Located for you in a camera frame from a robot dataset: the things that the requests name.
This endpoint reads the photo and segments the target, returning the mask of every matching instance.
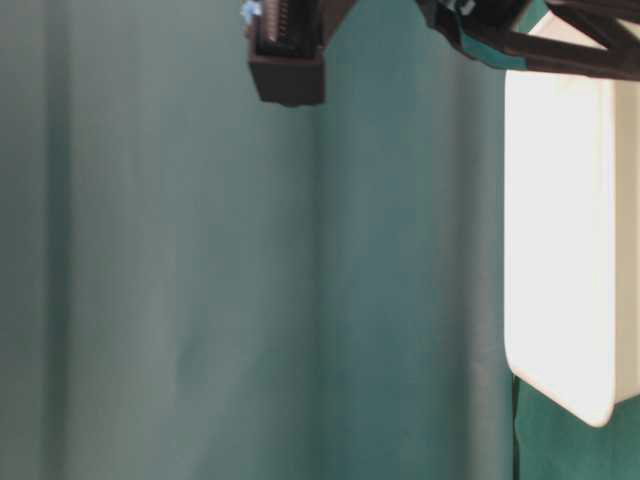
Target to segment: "green backdrop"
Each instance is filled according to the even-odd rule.
[[[0,478],[512,478],[503,75],[368,0],[264,105],[238,11],[0,8]]]

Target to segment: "dark green fabric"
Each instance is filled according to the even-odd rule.
[[[618,405],[592,428],[522,384],[516,431],[520,480],[636,480],[640,477],[640,399]]]
[[[367,0],[291,110],[239,2],[0,13],[0,478],[510,479],[501,73]]]

